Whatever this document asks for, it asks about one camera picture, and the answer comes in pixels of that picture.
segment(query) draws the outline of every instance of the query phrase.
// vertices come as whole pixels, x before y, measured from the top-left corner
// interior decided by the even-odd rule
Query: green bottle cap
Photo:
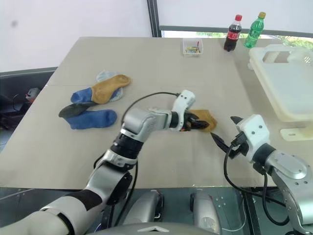
[[[258,17],[261,18],[261,19],[264,19],[265,16],[266,16],[266,13],[261,11]]]

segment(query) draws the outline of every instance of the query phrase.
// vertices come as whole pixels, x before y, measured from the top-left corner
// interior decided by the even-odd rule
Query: bottle label
[[[237,40],[239,38],[240,33],[233,33],[228,31],[227,37],[232,40]]]
[[[250,36],[253,38],[258,38],[261,35],[261,32],[256,31],[256,30],[251,30],[250,31]]]

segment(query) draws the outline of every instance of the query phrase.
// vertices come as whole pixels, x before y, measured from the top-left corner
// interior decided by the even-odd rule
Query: cable
[[[15,106],[14,106],[14,99],[16,98],[16,97],[18,97],[20,94],[16,94],[14,97],[13,97],[13,100],[12,100],[12,106],[13,106],[13,109],[15,110],[15,111],[19,111],[19,110],[17,110],[16,108],[15,108]]]
[[[32,191],[32,190],[34,190],[34,188],[27,189],[27,190],[20,191],[20,192],[16,192],[16,193],[12,193],[12,194],[10,194],[10,195],[7,195],[7,196],[5,196],[5,197],[0,198],[0,201],[1,201],[1,200],[4,200],[4,199],[6,199],[6,198],[9,198],[9,197],[15,196],[15,195],[19,195],[19,194],[24,193],[24,192]]]
[[[222,228],[222,230],[229,231],[229,232],[237,232],[237,231],[243,229],[243,227],[246,225],[246,211],[245,211],[244,202],[243,202],[243,212],[244,212],[244,215],[245,215],[245,220],[244,220],[244,223],[242,224],[242,226],[240,228],[234,229],[234,230]]]
[[[123,206],[121,212],[120,212],[119,215],[118,215],[118,218],[117,218],[117,220],[116,220],[114,226],[117,226],[117,225],[118,225],[119,221],[121,220],[121,218],[122,218],[122,216],[123,216],[123,213],[125,212],[125,209],[126,209],[128,203],[129,203],[129,201],[130,201],[130,199],[131,199],[131,197],[132,197],[132,195],[133,195],[133,192],[134,192],[134,189],[135,189],[135,185],[136,185],[136,181],[137,181],[137,175],[138,175],[138,161],[136,162],[135,167],[136,167],[136,168],[135,168],[135,177],[134,177],[134,182],[133,182],[132,188],[131,188],[131,190],[130,190],[130,192],[129,192],[128,198],[126,199],[126,202],[125,202],[125,204],[124,204],[124,206]]]
[[[176,97],[179,96],[179,93],[172,93],[172,92],[156,92],[156,93],[152,93],[152,94],[148,94],[138,100],[136,100],[135,102],[133,102],[127,109],[126,111],[123,113],[123,116],[122,116],[122,120],[121,120],[121,124],[123,124],[123,120],[124,120],[124,117],[126,115],[126,113],[139,101],[145,99],[145,98],[148,98],[150,96],[153,96],[153,95],[156,95],[156,94],[171,94],[171,95],[175,95]]]
[[[123,116],[122,116],[122,119],[121,119],[121,125],[123,124],[123,120],[124,120],[124,117],[125,117],[126,113],[127,113],[136,103],[138,103],[139,101],[141,101],[141,100],[143,100],[143,99],[145,99],[145,98],[148,98],[148,97],[150,97],[150,96],[156,95],[156,94],[171,94],[171,95],[174,95],[174,96],[176,96],[176,97],[179,96],[179,93],[172,93],[172,92],[156,92],[156,93],[148,94],[148,95],[146,95],[146,96],[144,96],[144,97],[142,97],[142,98],[139,98],[138,100],[136,100],[135,102],[133,102],[133,103],[126,109],[126,111],[123,113]],[[117,226],[118,223],[120,222],[120,220],[121,220],[121,218],[122,218],[122,216],[123,216],[123,213],[125,212],[125,209],[126,209],[128,203],[129,203],[129,201],[130,201],[130,199],[131,199],[131,197],[132,197],[132,195],[133,195],[134,188],[135,188],[135,186],[136,186],[137,176],[138,176],[138,161],[137,161],[137,163],[136,163],[136,165],[135,165],[135,176],[134,176],[134,182],[133,182],[132,188],[131,188],[131,190],[130,190],[130,193],[129,193],[129,195],[128,195],[128,198],[126,199],[126,202],[125,202],[125,204],[124,204],[124,206],[123,206],[121,212],[120,212],[119,215],[118,215],[118,218],[117,218],[117,220],[116,220],[114,226]]]
[[[255,192],[252,192],[252,191],[249,191],[249,190],[246,190],[246,189],[243,189],[243,188],[240,188],[238,186],[236,186],[231,180],[230,178],[228,177],[228,174],[227,174],[227,160],[228,160],[228,157],[229,157],[229,153],[230,151],[232,150],[232,148],[234,147],[234,144],[231,144],[231,146],[228,148],[226,154],[225,154],[225,158],[224,158],[224,177],[225,179],[229,182],[230,185],[232,185],[235,189],[241,191],[241,192],[245,192],[245,193],[249,193],[253,196],[256,196],[256,197],[262,197],[261,194],[258,194],[258,193],[255,193]],[[275,202],[281,206],[286,206],[284,203],[280,202],[280,201],[277,201],[269,196],[266,196],[266,199],[268,199],[269,201],[272,201],[272,202]]]
[[[115,205],[112,205],[112,206],[111,206],[111,209],[110,209],[110,215],[109,215],[109,221],[108,221],[108,223],[107,223],[107,228],[112,227],[114,209],[115,209]]]
[[[101,224],[98,225],[98,227],[94,230],[94,233],[100,228]]]
[[[263,205],[263,209],[264,209],[264,212],[267,216],[267,218],[273,223],[273,224],[276,224],[278,226],[284,226],[286,224],[288,224],[289,222],[289,217],[287,216],[287,218],[283,221],[283,222],[278,222],[276,220],[274,220],[269,212],[268,212],[268,209],[266,207],[266,190],[268,188],[268,175],[265,173],[264,174],[264,186],[263,186],[263,193],[262,193],[262,205]]]

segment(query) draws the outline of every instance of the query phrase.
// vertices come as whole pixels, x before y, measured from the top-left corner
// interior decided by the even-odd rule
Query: coca-cola bottle
[[[231,51],[235,49],[237,40],[241,32],[241,19],[242,15],[236,15],[234,23],[230,25],[224,44],[224,50]]]

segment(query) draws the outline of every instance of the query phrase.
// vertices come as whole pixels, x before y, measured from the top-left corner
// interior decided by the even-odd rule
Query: window
[[[162,31],[163,38],[226,38],[227,33],[213,33],[213,32],[191,32],[191,31]],[[248,34],[241,33],[240,38],[246,38]],[[262,34],[260,38],[280,39],[286,46],[291,47],[305,47],[313,50],[313,38],[302,38],[292,36],[280,35],[265,35]]]

